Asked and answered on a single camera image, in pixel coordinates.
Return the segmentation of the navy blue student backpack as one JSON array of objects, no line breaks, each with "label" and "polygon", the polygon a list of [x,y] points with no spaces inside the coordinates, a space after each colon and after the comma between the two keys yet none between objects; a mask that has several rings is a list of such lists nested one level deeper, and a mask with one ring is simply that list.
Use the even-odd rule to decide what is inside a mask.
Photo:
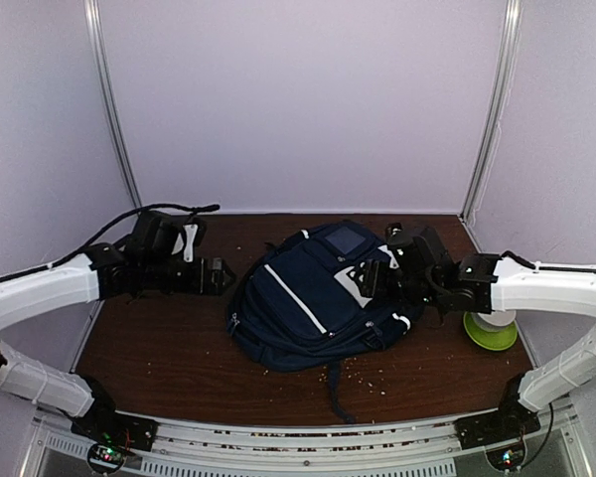
[{"label": "navy blue student backpack", "polygon": [[302,229],[272,247],[240,281],[226,310],[226,330],[252,361],[280,372],[324,366],[333,413],[355,422],[339,403],[341,364],[383,351],[424,312],[398,298],[364,297],[357,266],[397,266],[382,238],[340,221]]}]

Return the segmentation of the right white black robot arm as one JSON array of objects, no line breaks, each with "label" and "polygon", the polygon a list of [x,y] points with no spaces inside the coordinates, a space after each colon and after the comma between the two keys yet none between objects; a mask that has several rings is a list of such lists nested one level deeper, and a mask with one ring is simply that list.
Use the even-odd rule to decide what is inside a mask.
[{"label": "right white black robot arm", "polygon": [[[453,260],[437,232],[386,230],[390,262],[363,259],[351,273],[361,296],[429,305],[441,312],[476,314],[507,327],[519,311],[575,314],[596,319],[596,264],[529,261],[510,250]],[[547,364],[507,384],[490,431],[507,439],[524,431],[554,400],[596,378],[596,325]]]}]

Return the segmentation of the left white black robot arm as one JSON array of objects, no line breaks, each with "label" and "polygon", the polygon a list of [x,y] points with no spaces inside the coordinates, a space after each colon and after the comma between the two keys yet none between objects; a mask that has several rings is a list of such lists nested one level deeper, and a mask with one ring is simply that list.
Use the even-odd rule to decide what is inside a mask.
[{"label": "left white black robot arm", "polygon": [[[207,229],[200,216],[217,210],[216,205],[137,208],[62,258],[0,276],[0,332],[48,312],[124,294],[222,295],[234,284],[234,273],[222,259],[196,253]],[[93,381],[45,365],[1,340],[0,392],[83,419],[102,441],[123,430],[114,403]]]}]

